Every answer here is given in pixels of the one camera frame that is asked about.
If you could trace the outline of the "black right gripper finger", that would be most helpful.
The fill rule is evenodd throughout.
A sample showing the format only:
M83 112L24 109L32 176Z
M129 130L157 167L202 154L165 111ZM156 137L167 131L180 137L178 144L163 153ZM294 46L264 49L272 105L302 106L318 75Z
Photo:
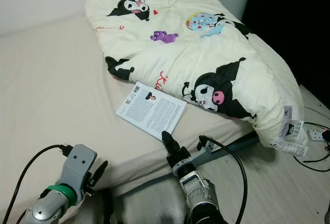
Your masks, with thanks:
M167 149L167 153L169 156L178 155L180 153L180 145L175 139L172 137L172 135L167 132L162 132L162 143L165 146L165 149Z

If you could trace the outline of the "white book with blue lettering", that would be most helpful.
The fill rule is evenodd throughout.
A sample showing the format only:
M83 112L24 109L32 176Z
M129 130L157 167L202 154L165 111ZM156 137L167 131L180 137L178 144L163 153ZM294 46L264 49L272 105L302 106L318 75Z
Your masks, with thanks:
M137 82L116 115L162 141L162 133L174 132L186 107L185 101Z

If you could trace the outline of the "mattress with beige sheet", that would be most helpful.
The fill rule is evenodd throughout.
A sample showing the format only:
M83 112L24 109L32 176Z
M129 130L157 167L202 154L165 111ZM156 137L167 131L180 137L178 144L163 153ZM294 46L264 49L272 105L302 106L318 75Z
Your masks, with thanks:
M0 216L38 151L83 144L108 161L97 189L129 193L172 174L155 137L116 115L134 85L108 73L83 13L0 38Z

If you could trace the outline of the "white power strip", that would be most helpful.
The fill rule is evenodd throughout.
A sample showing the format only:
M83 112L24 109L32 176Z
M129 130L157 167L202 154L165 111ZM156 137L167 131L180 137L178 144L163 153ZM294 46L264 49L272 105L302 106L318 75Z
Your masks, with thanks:
M330 129L311 128L307 131L307 137L312 142L330 142Z

